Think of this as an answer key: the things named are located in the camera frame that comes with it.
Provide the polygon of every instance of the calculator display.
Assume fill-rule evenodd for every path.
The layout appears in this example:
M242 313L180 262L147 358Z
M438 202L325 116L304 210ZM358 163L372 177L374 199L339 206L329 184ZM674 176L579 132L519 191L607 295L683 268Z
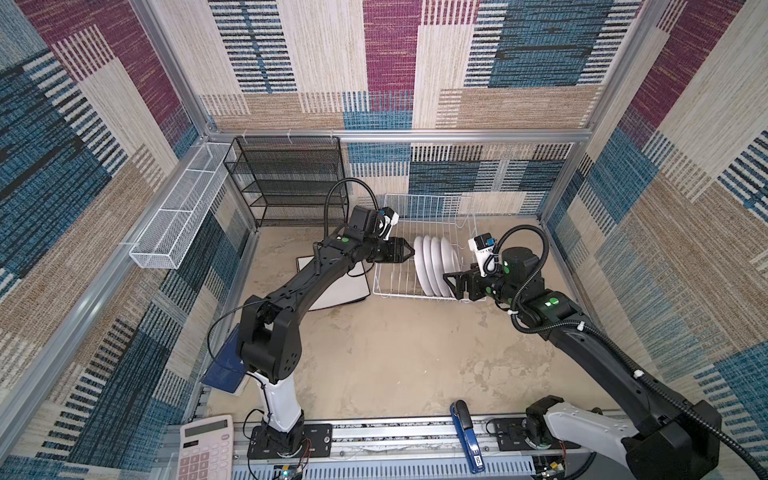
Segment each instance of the calculator display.
M221 430L221 429L225 429L226 427L227 427L227 420L219 420L218 422L211 422L205 425L199 425L197 427L185 429L184 436L194 437L195 435L199 435L201 433L208 433L208 432L212 432L213 430Z

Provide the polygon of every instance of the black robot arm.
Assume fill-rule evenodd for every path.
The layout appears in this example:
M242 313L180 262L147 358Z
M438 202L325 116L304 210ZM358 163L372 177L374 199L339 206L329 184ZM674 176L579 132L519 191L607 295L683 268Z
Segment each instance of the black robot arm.
M508 248L501 259L498 258L503 240L517 230L533 230L539 234L544 244L541 259L524 247ZM752 455L720 431L720 413L713 406L703 400L691 404L680 393L659 382L597 328L578 304L562 292L545 288L541 268L548 254L548 241L541 229L529 225L515 227L498 244L489 233L470 242L478 262L465 272L444 275L455 297L461 299L465 293L470 300L491 297L509 314L518 331L538 334L575 360L632 421L631 435L616 435L620 448L608 451L619 453L620 458L612 458L626 465L636 478L702 478L717 467L720 442L734 450L758 478L768 478L766 470ZM549 431L563 418L564 409L558 404L563 405L563 399L549 396L529 407L526 411L529 438L544 444L554 438L573 440L554 437ZM585 419L585 429L590 421ZM569 418L567 425L575 425L574 419ZM604 432L609 432L610 426L607 427ZM568 428L558 430L567 432ZM584 442L580 443L610 435L604 432L600 429L591 437L581 436Z
M349 223L314 245L314 258L288 283L264 298L245 302L238 332L238 355L249 371L277 383L287 378L301 358L299 324L320 295L355 264L401 263L413 256L402 238L389 238L396 223L392 209L356 206Z

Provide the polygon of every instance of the blue book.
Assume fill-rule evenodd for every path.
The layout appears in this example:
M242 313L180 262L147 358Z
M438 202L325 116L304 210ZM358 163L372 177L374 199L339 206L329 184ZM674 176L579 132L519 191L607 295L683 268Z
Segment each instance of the blue book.
M238 323L230 332L227 341L216 354L216 361L212 362L203 376L203 385L219 389L222 392L231 393L239 396L243 392L246 384L245 365L243 360L237 356L237 330L240 328Z

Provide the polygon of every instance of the black mesh shelf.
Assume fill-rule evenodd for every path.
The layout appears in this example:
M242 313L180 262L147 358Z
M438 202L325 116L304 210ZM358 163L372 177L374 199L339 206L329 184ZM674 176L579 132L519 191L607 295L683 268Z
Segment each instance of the black mesh shelf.
M258 225L322 225L323 204L344 178L336 137L237 137L235 160L224 163ZM333 226L346 221L346 185L331 196Z

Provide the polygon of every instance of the red wire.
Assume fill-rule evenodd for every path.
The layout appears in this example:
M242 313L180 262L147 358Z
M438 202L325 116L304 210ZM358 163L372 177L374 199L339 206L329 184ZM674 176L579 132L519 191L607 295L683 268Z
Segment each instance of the red wire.
M563 473L565 473L565 444L562 440L558 440L560 442L560 446L563 448Z
M306 455L306 464L304 464L304 468L306 468L306 466L310 464L310 456L312 456L312 453L310 452L310 450L312 449L312 440L310 439L306 439L306 440L308 442L306 446L306 451L304 452L303 455L301 455L301 458L299 459L299 465L301 465L302 460L304 460L304 455Z

